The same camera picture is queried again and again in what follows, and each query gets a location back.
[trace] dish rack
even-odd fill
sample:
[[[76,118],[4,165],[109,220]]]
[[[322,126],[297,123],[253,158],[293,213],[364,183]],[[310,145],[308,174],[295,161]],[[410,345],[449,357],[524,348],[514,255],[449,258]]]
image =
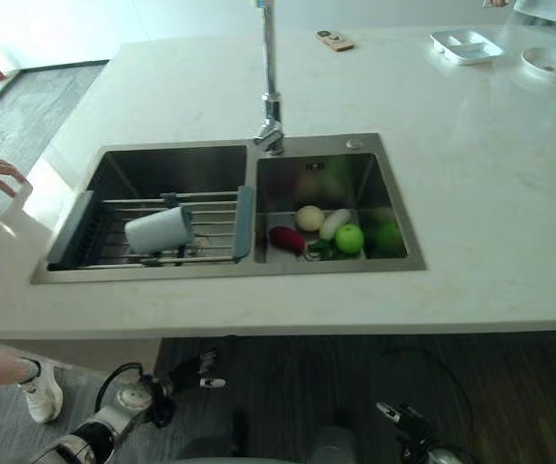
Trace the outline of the dish rack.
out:
[[[135,253],[125,224],[169,208],[191,213],[191,244],[153,254]],[[160,198],[99,199],[84,191],[47,256],[49,271],[236,264],[249,254],[253,188],[165,193]]]

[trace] faucet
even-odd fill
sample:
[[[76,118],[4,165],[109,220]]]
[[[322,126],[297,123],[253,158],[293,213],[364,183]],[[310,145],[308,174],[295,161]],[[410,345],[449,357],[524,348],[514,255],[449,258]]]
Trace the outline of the faucet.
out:
[[[267,91],[262,96],[265,102],[265,121],[260,132],[253,138],[253,143],[267,155],[281,155],[284,151],[284,132],[281,126],[280,97],[276,88],[276,31],[274,27],[275,0],[255,0],[262,9],[262,20],[265,42],[265,73],[267,75]]]

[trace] white mug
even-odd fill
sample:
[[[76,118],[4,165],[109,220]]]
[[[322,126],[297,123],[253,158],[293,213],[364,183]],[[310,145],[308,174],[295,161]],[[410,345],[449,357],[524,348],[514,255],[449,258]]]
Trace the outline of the white mug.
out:
[[[125,224],[125,236],[139,254],[182,247],[193,241],[191,214],[177,207],[130,220]]]

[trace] white countertop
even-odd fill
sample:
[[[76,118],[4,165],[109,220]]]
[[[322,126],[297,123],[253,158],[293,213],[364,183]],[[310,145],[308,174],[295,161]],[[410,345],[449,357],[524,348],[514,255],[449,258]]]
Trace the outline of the white countertop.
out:
[[[0,222],[0,338],[556,329],[556,84],[523,73],[556,30],[480,28],[508,54],[454,67],[427,28],[278,37],[288,135],[378,132],[427,270],[31,285],[102,146],[248,138],[259,37],[124,46]]]

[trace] wooden floor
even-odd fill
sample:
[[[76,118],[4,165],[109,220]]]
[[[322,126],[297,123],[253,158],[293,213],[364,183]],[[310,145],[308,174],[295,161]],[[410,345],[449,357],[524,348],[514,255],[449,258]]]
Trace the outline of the wooden floor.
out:
[[[232,412],[244,411],[250,455],[304,462],[316,432],[338,414],[350,419],[360,462],[397,463],[395,432],[376,401],[408,403],[436,423],[440,437],[466,446],[465,403],[449,376],[419,352],[381,357],[413,346],[436,354],[470,395],[482,464],[556,464],[556,333],[168,340],[159,369],[212,346],[221,349],[228,386],[183,393],[172,424],[145,425],[112,462],[171,462],[189,440],[229,433]],[[101,379],[73,371],[60,378],[65,408],[49,425],[30,421],[17,389],[0,389],[0,463],[38,450],[91,414]]]

